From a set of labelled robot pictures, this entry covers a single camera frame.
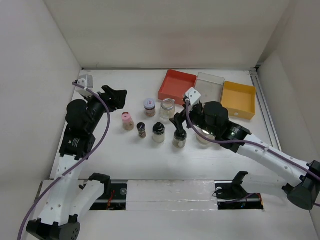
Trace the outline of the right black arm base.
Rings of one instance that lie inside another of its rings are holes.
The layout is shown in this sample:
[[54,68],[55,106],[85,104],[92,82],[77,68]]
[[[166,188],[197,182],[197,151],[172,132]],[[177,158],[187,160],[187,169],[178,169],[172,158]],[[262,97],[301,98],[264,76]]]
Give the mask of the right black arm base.
[[215,181],[212,194],[217,199],[218,210],[264,210],[260,193],[248,193],[242,187],[249,173],[240,171],[232,180]]

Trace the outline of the square clear glass jar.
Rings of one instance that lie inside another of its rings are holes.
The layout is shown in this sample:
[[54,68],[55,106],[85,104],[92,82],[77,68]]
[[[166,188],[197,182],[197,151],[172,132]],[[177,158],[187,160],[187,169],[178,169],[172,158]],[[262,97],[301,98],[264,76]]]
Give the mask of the square clear glass jar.
[[175,115],[175,100],[171,98],[164,99],[160,104],[160,118],[163,122],[168,123]]

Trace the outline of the black cap spice bottle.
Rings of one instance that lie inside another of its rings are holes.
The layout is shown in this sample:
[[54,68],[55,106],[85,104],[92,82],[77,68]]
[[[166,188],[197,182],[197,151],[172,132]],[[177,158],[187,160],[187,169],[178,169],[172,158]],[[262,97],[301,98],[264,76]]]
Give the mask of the black cap spice bottle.
[[185,130],[176,130],[173,135],[173,145],[176,148],[183,148],[186,145],[187,132]]

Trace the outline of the pink cap spice bottle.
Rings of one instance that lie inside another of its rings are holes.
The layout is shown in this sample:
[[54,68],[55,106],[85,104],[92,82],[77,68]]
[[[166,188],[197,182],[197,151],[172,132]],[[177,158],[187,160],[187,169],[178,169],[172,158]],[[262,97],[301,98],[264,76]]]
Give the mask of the pink cap spice bottle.
[[134,121],[129,112],[123,112],[121,115],[122,126],[125,130],[131,131],[134,128]]

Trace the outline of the round clear glass jar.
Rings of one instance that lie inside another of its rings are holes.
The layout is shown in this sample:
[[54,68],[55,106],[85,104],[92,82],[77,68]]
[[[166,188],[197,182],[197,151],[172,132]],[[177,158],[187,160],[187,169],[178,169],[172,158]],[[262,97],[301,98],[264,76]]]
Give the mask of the round clear glass jar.
[[195,136],[197,138],[197,141],[201,145],[203,145],[204,147],[209,147],[209,146],[212,147],[212,146],[215,145],[214,143],[212,143],[212,142],[210,142],[210,141],[208,141],[208,140],[203,138],[203,137],[205,137],[205,138],[208,138],[210,140],[215,140],[215,137],[213,135],[211,135],[209,132],[207,132],[207,131],[205,131],[205,130],[197,127],[197,126],[195,126],[195,128],[200,133],[200,134],[195,133]]

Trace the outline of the black cap white powder bottle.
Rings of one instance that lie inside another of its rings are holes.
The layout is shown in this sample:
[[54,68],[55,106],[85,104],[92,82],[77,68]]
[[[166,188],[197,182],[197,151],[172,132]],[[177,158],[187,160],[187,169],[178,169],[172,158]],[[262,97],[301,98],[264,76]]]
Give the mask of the black cap white powder bottle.
[[152,128],[152,139],[156,143],[165,141],[165,126],[161,122],[157,122]]

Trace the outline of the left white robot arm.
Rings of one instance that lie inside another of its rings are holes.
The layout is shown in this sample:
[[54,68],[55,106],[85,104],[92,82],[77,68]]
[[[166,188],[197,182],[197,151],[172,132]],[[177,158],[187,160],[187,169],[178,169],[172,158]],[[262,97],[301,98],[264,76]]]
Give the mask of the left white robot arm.
[[41,196],[48,199],[39,217],[27,223],[26,231],[38,240],[76,240],[80,235],[80,219],[99,198],[111,197],[111,178],[93,173],[79,187],[78,180],[85,161],[102,144],[96,142],[94,131],[104,114],[124,108],[127,90],[114,90],[107,85],[103,92],[75,84],[82,98],[71,101],[66,108],[67,122],[59,149],[56,176]]

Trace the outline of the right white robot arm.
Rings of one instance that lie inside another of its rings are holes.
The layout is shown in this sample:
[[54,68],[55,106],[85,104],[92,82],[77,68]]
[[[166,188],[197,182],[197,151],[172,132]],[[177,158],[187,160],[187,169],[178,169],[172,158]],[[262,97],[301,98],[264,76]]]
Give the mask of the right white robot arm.
[[185,100],[184,109],[170,118],[176,130],[184,131],[183,123],[199,135],[202,129],[214,138],[206,141],[247,157],[287,181],[282,191],[295,206],[312,210],[320,193],[320,163],[316,160],[306,162],[291,157],[269,144],[264,143],[251,131],[230,121],[229,112],[219,102],[192,105]]

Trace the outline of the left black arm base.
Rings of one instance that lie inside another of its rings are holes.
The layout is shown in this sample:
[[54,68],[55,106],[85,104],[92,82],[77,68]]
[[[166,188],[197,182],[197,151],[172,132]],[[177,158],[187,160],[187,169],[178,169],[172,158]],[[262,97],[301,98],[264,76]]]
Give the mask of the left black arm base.
[[100,196],[90,211],[122,211],[127,204],[127,183],[111,183],[110,190]]

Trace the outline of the small dark label spice bottle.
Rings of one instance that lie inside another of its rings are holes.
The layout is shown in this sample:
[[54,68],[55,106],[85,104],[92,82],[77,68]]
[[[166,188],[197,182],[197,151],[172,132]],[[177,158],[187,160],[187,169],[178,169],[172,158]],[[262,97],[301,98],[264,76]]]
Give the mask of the small dark label spice bottle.
[[146,124],[143,123],[143,122],[139,122],[137,125],[136,125],[136,128],[138,130],[138,136],[142,139],[144,139],[146,136],[147,136],[147,133],[146,133]]

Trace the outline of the white lid red label jar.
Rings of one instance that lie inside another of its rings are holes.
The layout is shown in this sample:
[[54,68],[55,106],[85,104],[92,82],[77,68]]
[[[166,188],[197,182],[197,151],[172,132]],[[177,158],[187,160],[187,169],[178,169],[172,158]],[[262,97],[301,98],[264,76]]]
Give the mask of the white lid red label jar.
[[153,117],[156,114],[156,101],[153,98],[146,98],[143,106],[146,116]]

